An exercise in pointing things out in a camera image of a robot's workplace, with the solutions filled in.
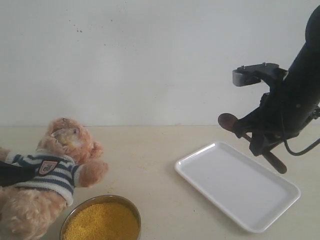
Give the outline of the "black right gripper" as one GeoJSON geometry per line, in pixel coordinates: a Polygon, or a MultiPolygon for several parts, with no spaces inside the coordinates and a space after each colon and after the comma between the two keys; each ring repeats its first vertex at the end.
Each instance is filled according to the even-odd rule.
{"type": "Polygon", "coordinates": [[[280,143],[297,137],[312,121],[320,117],[320,83],[282,84],[263,94],[258,108],[235,121],[238,139],[252,133],[249,149],[257,157],[280,143]]]}

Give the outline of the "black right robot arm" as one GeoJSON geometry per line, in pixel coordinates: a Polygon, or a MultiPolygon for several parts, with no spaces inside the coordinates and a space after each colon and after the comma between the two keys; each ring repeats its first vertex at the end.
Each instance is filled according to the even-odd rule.
{"type": "Polygon", "coordinates": [[[320,116],[320,9],[310,15],[305,28],[305,43],[290,68],[275,63],[241,66],[232,71],[232,82],[244,87],[264,81],[259,106],[236,121],[237,137],[251,133],[249,145],[254,156],[271,151],[280,143],[297,137],[320,116]]]}

